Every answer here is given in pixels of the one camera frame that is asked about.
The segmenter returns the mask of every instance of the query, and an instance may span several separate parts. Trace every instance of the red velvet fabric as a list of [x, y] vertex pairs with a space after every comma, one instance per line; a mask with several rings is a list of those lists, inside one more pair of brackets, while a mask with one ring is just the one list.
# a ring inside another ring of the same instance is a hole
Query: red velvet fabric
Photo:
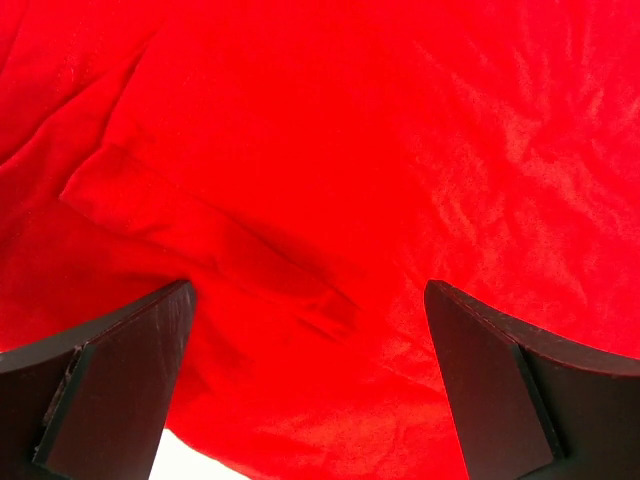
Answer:
[[633, 0], [0, 2], [0, 349], [176, 277], [170, 427], [462, 479], [429, 278], [640, 356]]

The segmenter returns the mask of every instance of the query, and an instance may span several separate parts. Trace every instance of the white surface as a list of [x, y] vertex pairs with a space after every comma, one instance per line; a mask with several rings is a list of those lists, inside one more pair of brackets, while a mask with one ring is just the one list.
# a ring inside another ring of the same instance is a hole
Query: white surface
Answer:
[[149, 480], [247, 480], [185, 445], [170, 430], [162, 432]]

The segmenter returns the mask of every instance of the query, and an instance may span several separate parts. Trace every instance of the red cloth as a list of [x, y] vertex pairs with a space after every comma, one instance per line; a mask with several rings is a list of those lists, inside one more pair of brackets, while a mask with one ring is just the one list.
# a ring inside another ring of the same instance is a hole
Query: red cloth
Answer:
[[176, 277], [170, 427], [461, 479], [427, 279], [640, 356], [634, 0], [0, 2], [0, 348]]

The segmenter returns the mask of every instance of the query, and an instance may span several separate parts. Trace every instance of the red fabric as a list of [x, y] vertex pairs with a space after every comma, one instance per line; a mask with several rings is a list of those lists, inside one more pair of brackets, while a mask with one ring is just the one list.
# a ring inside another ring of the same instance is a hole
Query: red fabric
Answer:
[[0, 348], [190, 278], [170, 427], [461, 479], [429, 278], [640, 357], [633, 0], [0, 2]]

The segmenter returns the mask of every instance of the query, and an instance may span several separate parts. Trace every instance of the red garment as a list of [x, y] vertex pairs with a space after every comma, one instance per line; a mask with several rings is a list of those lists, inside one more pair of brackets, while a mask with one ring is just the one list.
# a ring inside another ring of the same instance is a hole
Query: red garment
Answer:
[[190, 445], [465, 478], [429, 278], [640, 356], [639, 10], [3, 0], [0, 348], [188, 277]]

